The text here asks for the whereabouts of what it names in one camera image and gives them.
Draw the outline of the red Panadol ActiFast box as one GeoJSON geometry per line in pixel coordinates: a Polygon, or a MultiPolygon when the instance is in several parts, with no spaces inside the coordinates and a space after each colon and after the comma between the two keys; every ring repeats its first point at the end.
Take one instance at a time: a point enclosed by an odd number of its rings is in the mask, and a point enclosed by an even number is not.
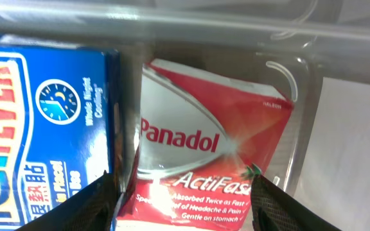
{"type": "Polygon", "coordinates": [[[118,230],[239,230],[293,103],[270,85],[143,66],[138,163],[118,230]]]}

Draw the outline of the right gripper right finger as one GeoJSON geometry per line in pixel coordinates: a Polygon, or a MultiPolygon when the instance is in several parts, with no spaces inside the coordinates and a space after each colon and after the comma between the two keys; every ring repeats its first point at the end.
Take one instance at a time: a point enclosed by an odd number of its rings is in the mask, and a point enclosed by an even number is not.
{"type": "Polygon", "coordinates": [[[262,175],[253,178],[251,207],[255,231],[340,231],[262,175]]]}

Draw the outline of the blue Cool Fever box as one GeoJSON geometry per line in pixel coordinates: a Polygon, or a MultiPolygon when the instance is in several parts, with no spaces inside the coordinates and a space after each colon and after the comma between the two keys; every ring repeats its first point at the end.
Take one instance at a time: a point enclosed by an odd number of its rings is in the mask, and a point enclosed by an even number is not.
{"type": "Polygon", "coordinates": [[[0,35],[0,230],[15,230],[113,171],[119,53],[0,35]]]}

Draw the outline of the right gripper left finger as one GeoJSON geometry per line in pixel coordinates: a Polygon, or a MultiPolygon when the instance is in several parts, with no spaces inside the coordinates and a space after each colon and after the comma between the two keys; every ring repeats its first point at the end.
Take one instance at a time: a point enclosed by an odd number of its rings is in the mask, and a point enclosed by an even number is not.
{"type": "Polygon", "coordinates": [[[64,203],[16,231],[109,231],[117,199],[115,177],[104,173],[64,203]]]}

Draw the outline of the clear plastic container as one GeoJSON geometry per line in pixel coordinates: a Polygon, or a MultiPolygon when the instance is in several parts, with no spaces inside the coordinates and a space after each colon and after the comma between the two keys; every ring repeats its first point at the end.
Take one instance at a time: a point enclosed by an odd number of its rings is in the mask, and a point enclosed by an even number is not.
{"type": "Polygon", "coordinates": [[[0,1],[0,32],[122,54],[125,163],[138,145],[139,73],[165,58],[299,97],[267,173],[304,203],[370,196],[370,0],[0,1]]]}

